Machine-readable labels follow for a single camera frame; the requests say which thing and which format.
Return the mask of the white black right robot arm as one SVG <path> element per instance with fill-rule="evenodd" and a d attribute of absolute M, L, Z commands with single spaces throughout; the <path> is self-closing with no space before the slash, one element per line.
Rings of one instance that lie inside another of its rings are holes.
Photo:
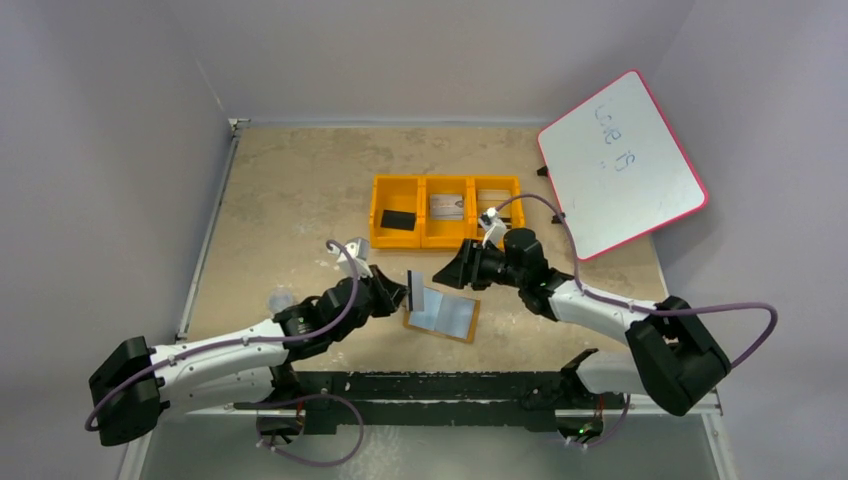
<path fill-rule="evenodd" d="M 550 266 L 530 229 L 508 232 L 501 248 L 464 240 L 433 280 L 455 289 L 514 287 L 530 312 L 626 345 L 625 353 L 587 349 L 566 364 L 561 371 L 565 387 L 580 395 L 646 395 L 665 412 L 683 416 L 732 370 L 700 319 L 686 314 L 684 300 L 595 300 L 575 276 Z"/>

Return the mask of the dark striped credit card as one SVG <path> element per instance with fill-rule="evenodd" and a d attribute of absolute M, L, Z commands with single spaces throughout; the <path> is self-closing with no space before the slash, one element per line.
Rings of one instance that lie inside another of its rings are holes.
<path fill-rule="evenodd" d="M 407 271 L 406 309 L 409 312 L 425 310 L 423 274 L 418 271 Z"/>

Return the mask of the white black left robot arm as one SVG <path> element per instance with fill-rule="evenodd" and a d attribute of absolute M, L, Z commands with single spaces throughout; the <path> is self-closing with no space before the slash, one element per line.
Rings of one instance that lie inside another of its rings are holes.
<path fill-rule="evenodd" d="M 152 431 L 160 420 L 225 403 L 254 403 L 282 388 L 285 366 L 326 352 L 370 318 L 394 314 L 408 288 L 372 265 L 272 318 L 207 340 L 151 346 L 124 340 L 88 380 L 84 428 L 104 446 Z"/>

